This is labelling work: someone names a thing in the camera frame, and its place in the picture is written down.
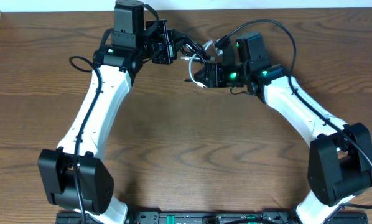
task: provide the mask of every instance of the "white wall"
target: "white wall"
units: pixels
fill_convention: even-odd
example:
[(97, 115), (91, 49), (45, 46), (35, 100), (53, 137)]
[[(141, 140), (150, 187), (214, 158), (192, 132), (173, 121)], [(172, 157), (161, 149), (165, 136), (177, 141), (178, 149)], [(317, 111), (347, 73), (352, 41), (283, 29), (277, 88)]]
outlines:
[[(372, 7), (372, 0), (141, 0), (155, 10)], [(115, 0), (0, 0), (1, 12), (112, 11)]]

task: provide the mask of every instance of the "green terminal block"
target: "green terminal block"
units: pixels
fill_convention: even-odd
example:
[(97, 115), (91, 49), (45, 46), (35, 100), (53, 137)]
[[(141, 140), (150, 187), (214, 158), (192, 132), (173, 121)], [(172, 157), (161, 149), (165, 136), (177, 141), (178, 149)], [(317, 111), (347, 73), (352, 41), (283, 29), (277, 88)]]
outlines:
[(255, 219), (256, 217), (255, 216), (248, 216), (247, 217), (247, 219)]
[(175, 224), (175, 215), (167, 215), (167, 224)]

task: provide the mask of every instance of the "connector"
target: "connector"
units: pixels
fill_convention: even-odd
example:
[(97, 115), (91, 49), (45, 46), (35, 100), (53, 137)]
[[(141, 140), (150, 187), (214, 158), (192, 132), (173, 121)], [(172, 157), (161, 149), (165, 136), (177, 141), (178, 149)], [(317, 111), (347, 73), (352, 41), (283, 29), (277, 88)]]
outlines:
[(200, 83), (200, 82), (196, 82), (196, 84), (197, 84), (199, 87), (201, 87), (201, 88), (205, 88), (205, 87), (206, 87), (204, 84), (202, 84), (202, 83)]
[(230, 45), (230, 38), (225, 35), (214, 43), (217, 50), (223, 50)]

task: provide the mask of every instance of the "black cable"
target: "black cable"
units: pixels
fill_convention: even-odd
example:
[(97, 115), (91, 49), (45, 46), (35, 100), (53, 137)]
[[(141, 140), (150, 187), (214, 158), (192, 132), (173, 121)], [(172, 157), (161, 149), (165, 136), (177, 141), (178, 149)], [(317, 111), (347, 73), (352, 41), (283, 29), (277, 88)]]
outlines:
[[(289, 85), (290, 85), (290, 88), (293, 92), (293, 94), (296, 95), (296, 97), (298, 97), (298, 99), (306, 106), (308, 107), (313, 113), (315, 113), (321, 120), (323, 120), (325, 122), (325, 124), (329, 125), (331, 128), (333, 128), (334, 130), (336, 130), (338, 133), (340, 133), (356, 150), (358, 150), (361, 155), (365, 158), (366, 162), (369, 164), (369, 166), (371, 167), (372, 169), (372, 162), (370, 161), (370, 159), (368, 158), (368, 156), (365, 154), (365, 152), (361, 149), (361, 147), (356, 143), (354, 142), (354, 140), (352, 140), (351, 137), (349, 137), (347, 134), (345, 134), (340, 128), (338, 128), (337, 126), (335, 126), (330, 120), (326, 119), (321, 113), (319, 113), (312, 105), (310, 105), (308, 102), (305, 101), (305, 99), (303, 99), (299, 93), (298, 93), (298, 89), (295, 89), (293, 84), (292, 84), (292, 71), (294, 70), (294, 65), (295, 65), (295, 61), (297, 59), (297, 46), (295, 44), (295, 40), (292, 36), (292, 34), (282, 25), (280, 24), (279, 22), (277, 21), (274, 21), (274, 20), (270, 20), (270, 19), (258, 19), (258, 20), (255, 20), (255, 21), (250, 21), (250, 22), (247, 22), (241, 26), (239, 26), (237, 29), (235, 29), (233, 32), (231, 32), (228, 37), (232, 36), (233, 34), (235, 34), (237, 31), (239, 31), (240, 29), (244, 28), (245, 26), (248, 26), (250, 24), (255, 24), (255, 23), (258, 23), (258, 22), (269, 22), (269, 23), (273, 23), (275, 25), (277, 25), (278, 27), (280, 27), (289, 37), (290, 37), (290, 40), (292, 42), (292, 46), (294, 48), (294, 56), (292, 58), (292, 63), (291, 63), (291, 68), (290, 68), (290, 72), (289, 72), (289, 75), (288, 75), (288, 82), (289, 82)], [(356, 204), (352, 204), (352, 203), (342, 203), (341, 206), (347, 206), (347, 207), (354, 207), (354, 208), (361, 208), (361, 209), (372, 209), (372, 205), (356, 205)]]
[(269, 220), (259, 220), (254, 218), (244, 218), (240, 220), (235, 220), (231, 222), (227, 222), (225, 224), (242, 224), (242, 223), (262, 223), (262, 224), (276, 224), (275, 222)]
[(160, 45), (159, 48), (149, 57), (149, 59), (143, 61), (143, 64), (149, 62), (150, 60), (152, 60), (156, 57), (158, 57), (161, 54), (161, 52), (162, 52), (162, 47)]
[(252, 95), (252, 94), (250, 94), (248, 91), (240, 91), (240, 92), (238, 92), (238, 93), (233, 93), (233, 89), (234, 89), (234, 87), (231, 87), (231, 88), (230, 88), (230, 93), (231, 93), (232, 95), (239, 95), (239, 94)]
[(151, 14), (153, 14), (154, 18), (156, 19), (152, 26), (143, 31), (143, 36), (149, 37), (154, 31), (156, 31), (159, 26), (159, 15), (157, 11), (154, 10), (150, 5), (144, 4), (143, 7), (147, 9)]
[(106, 44), (107, 39), (109, 38), (110, 34), (111, 34), (113, 31), (114, 31), (114, 28), (109, 28), (109, 29), (107, 29), (107, 30), (104, 32), (104, 34), (103, 34), (103, 36), (102, 36), (102, 38), (101, 38), (101, 41), (100, 41), (100, 46), (103, 46), (104, 44)]
[(80, 149), (80, 143), (82, 141), (82, 134), (84, 133), (85, 125), (88, 122), (88, 118), (90, 117), (90, 115), (92, 113), (92, 110), (93, 110), (93, 107), (95, 106), (96, 102), (98, 101), (99, 94), (101, 93), (102, 78), (101, 78), (101, 73), (98, 70), (98, 68), (92, 62), (90, 62), (88, 59), (86, 59), (85, 57), (81, 57), (81, 56), (72, 56), (68, 59), (68, 61), (70, 62), (70, 65), (72, 65), (74, 68), (76, 68), (78, 70), (80, 70), (80, 69), (77, 66), (75, 66), (74, 63), (73, 63), (74, 59), (80, 59), (80, 60), (86, 62), (93, 69), (93, 71), (95, 71), (96, 76), (98, 78), (98, 87), (96, 89), (95, 97), (93, 98), (92, 103), (91, 103), (88, 111), (86, 112), (84, 120), (82, 121), (82, 124), (80, 126), (80, 130), (78, 132), (78, 135), (75, 137), (76, 141), (75, 141), (74, 157), (73, 157), (75, 189), (77, 191), (78, 202), (80, 204), (82, 223), (86, 224), (86, 215), (85, 215), (85, 209), (84, 209), (83, 195), (82, 195), (82, 191), (81, 191), (80, 177), (78, 176), (78, 151)]
[(186, 42), (183, 44), (183, 46), (186, 46), (190, 51), (186, 51), (183, 46), (179, 48), (180, 52), (187, 57), (193, 57), (194, 54), (196, 54), (196, 57), (200, 58), (200, 63), (206, 65), (207, 62), (207, 55), (204, 51), (204, 48), (201, 44), (194, 42), (189, 36), (184, 35), (182, 37), (178, 37), (175, 39), (175, 41), (179, 40), (185, 40)]

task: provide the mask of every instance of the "black mounting bracket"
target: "black mounting bracket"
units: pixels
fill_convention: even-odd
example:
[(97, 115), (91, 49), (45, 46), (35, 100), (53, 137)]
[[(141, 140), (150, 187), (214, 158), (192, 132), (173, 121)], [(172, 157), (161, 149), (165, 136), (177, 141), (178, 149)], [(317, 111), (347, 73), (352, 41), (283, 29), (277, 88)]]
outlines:
[[(48, 202), (64, 209), (79, 209), (74, 183), (73, 155), (43, 149), (38, 158), (38, 168)], [(91, 152), (79, 156), (78, 169), (85, 210), (95, 215), (104, 213), (111, 201), (114, 179), (105, 165)]]
[[(372, 162), (370, 132), (361, 123), (345, 126), (343, 132), (359, 144)], [(337, 148), (348, 152), (339, 159)], [(372, 187), (372, 169), (359, 151), (346, 143), (339, 133), (319, 136), (310, 143), (308, 181), (315, 196), (324, 205), (336, 205), (341, 199)]]

